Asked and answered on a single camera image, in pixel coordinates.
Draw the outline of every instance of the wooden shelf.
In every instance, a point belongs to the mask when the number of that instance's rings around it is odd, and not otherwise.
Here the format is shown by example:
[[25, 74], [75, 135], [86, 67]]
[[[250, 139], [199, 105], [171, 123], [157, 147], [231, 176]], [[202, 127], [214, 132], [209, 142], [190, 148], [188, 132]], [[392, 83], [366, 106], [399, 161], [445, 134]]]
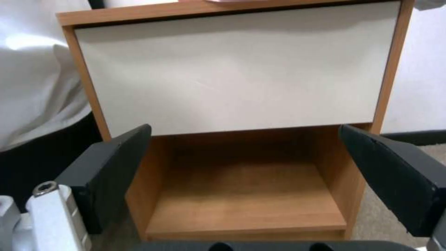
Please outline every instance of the wooden shelf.
[[192, 149], [174, 159], [146, 230], [150, 238], [346, 228], [316, 167], [295, 147]]

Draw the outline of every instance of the white wall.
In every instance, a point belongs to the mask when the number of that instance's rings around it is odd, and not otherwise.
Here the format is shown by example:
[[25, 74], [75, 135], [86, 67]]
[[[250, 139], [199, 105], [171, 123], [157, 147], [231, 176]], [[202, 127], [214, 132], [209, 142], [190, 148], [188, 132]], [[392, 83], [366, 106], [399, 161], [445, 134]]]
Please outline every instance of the white wall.
[[413, 10], [382, 133], [446, 130], [446, 6]]

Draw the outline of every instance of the wooden frame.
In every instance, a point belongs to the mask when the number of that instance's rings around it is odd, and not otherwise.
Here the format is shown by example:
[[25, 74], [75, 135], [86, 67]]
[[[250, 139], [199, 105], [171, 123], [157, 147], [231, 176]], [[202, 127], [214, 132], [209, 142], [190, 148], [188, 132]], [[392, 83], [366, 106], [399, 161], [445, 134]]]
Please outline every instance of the wooden frame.
[[[211, 3], [199, 0], [189, 0], [179, 3], [156, 4], [135, 7], [125, 7], [116, 9], [101, 9], [93, 11], [81, 11], [73, 13], [58, 14], [59, 22], [67, 39], [74, 61], [80, 73], [80, 77], [86, 90], [91, 108], [98, 124], [99, 130], [104, 140], [110, 140], [110, 132], [107, 128], [105, 118], [101, 111], [98, 98], [95, 93], [88, 69], [86, 67], [82, 51], [79, 47], [74, 29], [78, 27], [92, 27], [104, 25], [118, 25], [129, 22], [157, 21], [166, 18], [187, 18], [196, 16], [206, 16], [215, 14], [227, 14], [246, 11], [261, 11], [264, 9], [295, 8], [296, 6], [308, 7], [314, 4], [355, 4], [363, 1], [344, 0], [275, 0], [260, 2], [239, 2], [239, 3]], [[379, 133], [385, 110], [390, 97], [393, 80], [395, 78], [398, 61], [404, 43], [404, 38], [409, 25], [410, 15], [413, 8], [413, 0], [401, 0], [399, 15], [392, 39], [387, 66], [385, 69], [380, 96], [376, 107], [373, 123], [358, 125], [372, 133]], [[226, 233], [212, 232], [211, 234], [199, 233], [199, 239], [232, 239], [232, 240], [258, 240], [258, 239], [343, 239], [350, 238], [355, 224], [356, 215], [359, 210], [365, 181], [353, 160], [350, 158], [342, 144], [336, 137], [336, 127], [325, 126], [317, 130], [308, 129], [311, 137], [311, 155], [313, 162], [317, 165], [318, 171], [324, 179], [331, 196], [337, 204], [345, 225], [341, 224], [332, 228], [313, 228], [311, 231], [295, 230], [295, 232], [272, 233]], [[289, 136], [289, 131], [279, 131], [278, 134]], [[238, 140], [256, 140], [262, 138], [263, 132], [252, 132], [238, 135]], [[126, 199], [136, 224], [140, 237], [150, 239], [148, 235], [148, 224], [152, 214], [155, 212], [155, 204], [160, 194], [164, 168], [170, 163], [172, 146], [184, 145], [184, 142], [194, 142], [194, 144], [206, 144], [213, 141], [219, 135], [194, 138], [188, 137], [156, 137], [153, 139], [152, 147], [141, 163], [141, 167], [135, 175], [133, 184], [128, 190]], [[165, 234], [163, 238], [194, 239], [197, 235], [183, 234], [181, 236], [173, 233]]]

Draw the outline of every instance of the wooden side panel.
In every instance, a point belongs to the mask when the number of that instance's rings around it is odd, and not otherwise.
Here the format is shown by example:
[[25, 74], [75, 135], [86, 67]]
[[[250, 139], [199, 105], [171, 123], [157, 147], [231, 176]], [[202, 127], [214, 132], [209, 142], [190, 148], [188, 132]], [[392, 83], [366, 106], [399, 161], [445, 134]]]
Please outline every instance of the wooden side panel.
[[375, 118], [371, 132], [378, 134], [383, 125], [384, 116], [387, 110], [387, 104], [392, 91], [393, 80], [400, 61], [401, 51], [403, 50], [404, 39], [406, 38], [407, 28], [409, 27], [410, 16], [412, 14], [414, 0], [402, 0], [400, 14], [396, 21], [395, 32], [393, 34], [392, 47], [390, 47], [389, 57], [387, 59], [386, 71], [384, 73], [383, 84], [381, 86], [378, 105], [376, 106]]
[[158, 201], [164, 173], [170, 163], [168, 139], [153, 138], [127, 190], [127, 206], [142, 240], [147, 240], [147, 226]]
[[[372, 124], [361, 126], [362, 129], [375, 134], [380, 132], [383, 124], [412, 9], [413, 0], [401, 1], [375, 117]], [[338, 140], [336, 128], [324, 128], [316, 132], [314, 161], [338, 204], [339, 210], [344, 215], [347, 222], [345, 238], [348, 239], [351, 237], [356, 222], [365, 180], [344, 145]]]
[[93, 116], [95, 117], [96, 124], [98, 125], [99, 132], [101, 133], [102, 139], [104, 141], [108, 141], [112, 137], [105, 122], [101, 106], [99, 105], [98, 97], [96, 96], [96, 91], [93, 87], [90, 73], [88, 72], [87, 66], [85, 65], [85, 60], [79, 47], [79, 42], [76, 34], [74, 33], [74, 29], [72, 27], [63, 27], [62, 30], [65, 35], [66, 42], [70, 48], [71, 55], [73, 56], [74, 63], [76, 64], [76, 67], [78, 69], [82, 85], [88, 97], [88, 101], [90, 102], [91, 110], [93, 112]]
[[[368, 130], [370, 124], [359, 127]], [[361, 203], [364, 178], [338, 139], [337, 126], [313, 131], [310, 145], [313, 161], [347, 223], [345, 238], [349, 238]]]

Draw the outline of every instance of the wood grain surface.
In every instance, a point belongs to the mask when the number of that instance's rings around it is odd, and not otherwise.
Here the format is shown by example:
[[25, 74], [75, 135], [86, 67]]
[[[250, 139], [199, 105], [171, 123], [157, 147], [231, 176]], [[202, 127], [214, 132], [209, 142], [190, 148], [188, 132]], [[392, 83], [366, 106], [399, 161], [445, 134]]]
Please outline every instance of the wood grain surface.
[[79, 47], [76, 33], [72, 27], [63, 27], [62, 30], [65, 35], [66, 42], [70, 48], [71, 55], [73, 56], [74, 63], [78, 69], [85, 94], [90, 102], [91, 110], [93, 112], [93, 116], [95, 117], [99, 132], [101, 133], [102, 139], [104, 141], [108, 141], [112, 137], [110, 135], [110, 131], [108, 130], [107, 123], [105, 122], [104, 114], [102, 113], [98, 97], [96, 96], [95, 87], [91, 81], [90, 73], [88, 72], [88, 68], [85, 64], [82, 51]]
[[177, 153], [147, 235], [342, 230], [316, 167], [287, 145]]
[[166, 4], [151, 4], [121, 8], [66, 12], [58, 13], [57, 17], [59, 19], [59, 23], [62, 26], [97, 26], [119, 24], [120, 22], [128, 23], [129, 21], [138, 20], [145, 21], [148, 19], [159, 19], [166, 17], [187, 17], [197, 16], [200, 14], [222, 14], [233, 13], [235, 11], [337, 2], [355, 3], [355, 1], [353, 0], [270, 0], [234, 3], [216, 3], [204, 0], [193, 0]]

